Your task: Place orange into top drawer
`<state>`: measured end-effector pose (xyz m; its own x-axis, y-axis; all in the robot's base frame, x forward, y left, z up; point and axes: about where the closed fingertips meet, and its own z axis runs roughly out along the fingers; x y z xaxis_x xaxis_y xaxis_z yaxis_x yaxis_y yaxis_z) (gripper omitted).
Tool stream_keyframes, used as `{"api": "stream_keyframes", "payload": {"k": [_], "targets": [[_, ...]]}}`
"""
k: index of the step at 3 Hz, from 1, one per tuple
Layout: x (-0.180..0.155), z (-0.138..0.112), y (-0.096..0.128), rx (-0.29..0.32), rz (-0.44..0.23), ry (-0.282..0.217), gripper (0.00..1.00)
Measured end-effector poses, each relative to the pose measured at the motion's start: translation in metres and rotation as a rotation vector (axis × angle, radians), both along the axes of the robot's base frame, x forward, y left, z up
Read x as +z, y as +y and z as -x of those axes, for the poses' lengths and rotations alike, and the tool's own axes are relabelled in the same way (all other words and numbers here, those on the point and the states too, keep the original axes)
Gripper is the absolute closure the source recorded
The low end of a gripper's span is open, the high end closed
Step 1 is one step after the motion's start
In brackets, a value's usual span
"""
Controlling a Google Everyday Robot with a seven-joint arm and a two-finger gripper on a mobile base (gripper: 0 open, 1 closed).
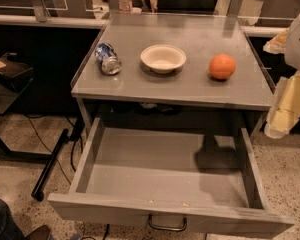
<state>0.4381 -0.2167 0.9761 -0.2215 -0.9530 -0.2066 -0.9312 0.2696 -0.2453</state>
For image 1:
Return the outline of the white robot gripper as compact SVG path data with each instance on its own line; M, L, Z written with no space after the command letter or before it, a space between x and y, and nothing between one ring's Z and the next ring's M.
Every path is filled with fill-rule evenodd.
M263 46L263 50L271 54L285 53L285 62L298 70L290 78L280 78L266 119L265 135L281 139L300 120L300 14L291 23L289 30L285 29L273 37Z

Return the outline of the background person's hand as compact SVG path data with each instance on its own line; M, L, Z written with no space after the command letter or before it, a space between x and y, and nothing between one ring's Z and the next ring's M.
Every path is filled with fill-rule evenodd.
M156 13L158 10L158 0L150 0L150 6L152 13Z

